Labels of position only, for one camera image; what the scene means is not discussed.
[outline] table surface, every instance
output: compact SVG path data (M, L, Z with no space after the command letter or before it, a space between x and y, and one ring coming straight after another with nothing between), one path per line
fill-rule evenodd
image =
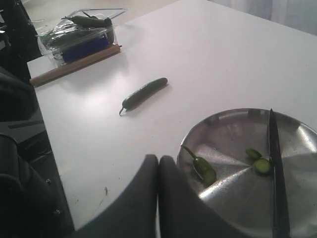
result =
M36 88L76 229L120 195L146 154L176 159L209 115L273 108L317 129L313 35L205 0L178 1L116 33L120 54ZM32 76L41 68L29 67ZM119 116L126 96L160 77L169 86Z

